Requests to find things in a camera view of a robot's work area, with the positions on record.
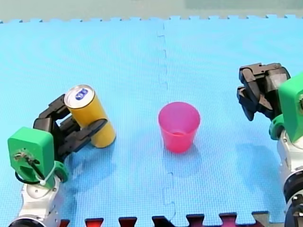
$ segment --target floor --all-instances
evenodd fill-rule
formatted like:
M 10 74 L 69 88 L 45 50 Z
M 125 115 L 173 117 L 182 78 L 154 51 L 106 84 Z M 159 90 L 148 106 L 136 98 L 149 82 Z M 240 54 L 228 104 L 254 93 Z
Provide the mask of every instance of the floor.
M 190 15 L 199 15 L 201 18 L 218 15 L 225 18 L 228 15 L 265 17 L 266 14 L 277 14 L 283 17 L 285 14 L 295 14 L 297 17 L 303 17 L 301 0 L 0 0 L 0 5 L 0 20 L 3 22 L 13 19 L 27 22 L 32 18 L 43 21 L 52 18 L 89 20 L 92 17 L 100 17 L 103 20 L 111 17 L 165 19 L 172 15 L 179 15 L 182 18 Z M 266 215 L 257 215 L 256 219 L 268 226 Z

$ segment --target yellow can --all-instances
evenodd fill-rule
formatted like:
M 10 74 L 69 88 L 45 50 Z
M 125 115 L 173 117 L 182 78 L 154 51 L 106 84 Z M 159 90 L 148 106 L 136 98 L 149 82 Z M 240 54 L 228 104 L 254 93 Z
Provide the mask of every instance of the yellow can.
M 116 138 L 116 132 L 110 123 L 94 89 L 88 85 L 71 88 L 64 97 L 64 103 L 80 127 L 84 128 L 92 122 L 105 118 L 106 125 L 92 138 L 91 143 L 97 148 L 110 145 Z

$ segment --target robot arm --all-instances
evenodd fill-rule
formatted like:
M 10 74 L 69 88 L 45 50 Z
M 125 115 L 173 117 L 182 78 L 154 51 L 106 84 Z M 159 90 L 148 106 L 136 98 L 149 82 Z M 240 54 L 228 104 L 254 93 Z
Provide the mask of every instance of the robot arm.
M 240 68 L 237 97 L 248 120 L 260 112 L 271 120 L 287 203 L 286 227 L 303 227 L 303 74 L 291 78 L 279 63 Z
M 24 183 L 23 205 L 9 227 L 58 227 L 63 201 L 61 184 L 68 180 L 65 158 L 79 151 L 107 123 L 99 119 L 81 129 L 58 97 L 35 120 L 33 128 L 21 128 L 8 140 L 11 166 Z

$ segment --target green robot part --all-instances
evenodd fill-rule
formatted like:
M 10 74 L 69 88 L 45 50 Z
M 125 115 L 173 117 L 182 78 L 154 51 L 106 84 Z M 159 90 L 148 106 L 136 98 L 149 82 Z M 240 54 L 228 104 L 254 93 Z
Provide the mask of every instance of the green robot part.
M 51 133 L 22 127 L 8 139 L 10 164 L 23 182 L 54 187 L 54 174 L 67 181 L 65 166 L 54 160 Z
M 271 123 L 271 138 L 278 140 L 285 129 L 291 142 L 295 142 L 303 136 L 303 73 L 281 84 L 278 93 L 282 114 Z

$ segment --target blue foam mat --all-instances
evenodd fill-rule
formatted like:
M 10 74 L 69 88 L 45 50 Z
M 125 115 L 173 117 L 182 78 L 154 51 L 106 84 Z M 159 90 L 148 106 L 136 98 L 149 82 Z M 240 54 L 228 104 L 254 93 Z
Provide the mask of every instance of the blue foam mat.
M 269 122 L 246 120 L 237 74 L 260 61 L 298 73 L 303 20 L 18 22 L 0 25 L 2 151 L 19 127 L 31 127 L 48 103 L 82 83 L 97 90 L 117 131 L 112 146 L 87 146 L 66 161 L 71 180 L 63 218 L 70 226 L 84 226 L 86 218 L 118 226 L 120 217 L 152 226 L 152 216 L 165 216 L 180 227 L 188 214 L 220 225 L 226 212 L 237 213 L 238 224 L 251 224 L 258 211 L 284 221 Z M 175 100 L 192 103 L 202 116 L 195 145 L 181 156 L 163 149 L 157 125 L 158 111 Z M 7 226 L 21 206 L 21 184 L 3 158 L 0 223 Z

